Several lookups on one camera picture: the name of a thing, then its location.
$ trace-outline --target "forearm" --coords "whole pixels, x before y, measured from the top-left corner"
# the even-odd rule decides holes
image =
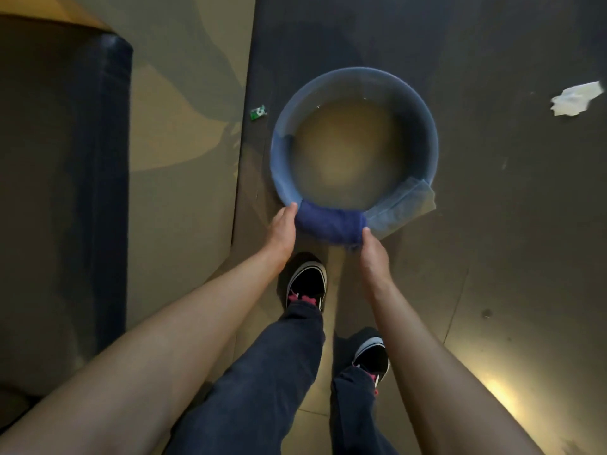
[[[371,304],[424,454],[542,453],[391,281],[378,284]]]
[[[11,428],[0,452],[151,450],[283,263],[264,248],[142,322]]]

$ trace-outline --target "leg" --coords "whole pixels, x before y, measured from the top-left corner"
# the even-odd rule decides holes
[[[363,332],[367,335],[359,341],[353,361],[331,383],[333,454],[395,455],[373,420],[376,385],[388,371],[388,357],[379,333],[375,329]]]
[[[314,304],[296,301],[217,380],[175,429],[166,454],[278,454],[316,379],[325,335]]]

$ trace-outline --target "sneaker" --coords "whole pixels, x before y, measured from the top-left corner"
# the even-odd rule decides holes
[[[286,286],[286,307],[293,301],[302,300],[323,310],[327,292],[327,270],[318,259],[313,258],[302,263],[291,276]]]
[[[383,380],[390,369],[390,360],[388,352],[385,350],[383,339],[379,336],[379,332],[375,329],[368,328],[365,330],[366,339],[360,344],[352,365],[360,367],[366,373],[371,375],[375,381],[375,387]]]

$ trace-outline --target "gray floor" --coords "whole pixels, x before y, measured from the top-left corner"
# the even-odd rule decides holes
[[[606,0],[257,0],[247,108],[264,104],[270,115],[243,128],[225,267],[262,243],[279,206],[267,150],[293,92],[347,65],[392,72],[429,104],[441,139],[437,211],[384,240],[398,286],[547,454],[604,453],[607,96],[576,118],[555,118],[549,101],[607,78],[606,8]],[[372,325],[356,256],[302,238],[298,248],[330,268],[337,333]],[[224,364],[279,313],[270,287]],[[285,453],[329,452],[327,396],[321,366]],[[393,376],[381,385],[377,422],[401,453],[419,453]]]

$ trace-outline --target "blue towel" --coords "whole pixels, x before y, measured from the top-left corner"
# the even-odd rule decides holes
[[[331,209],[303,199],[295,225],[320,240],[352,246],[361,244],[367,219],[360,210]]]

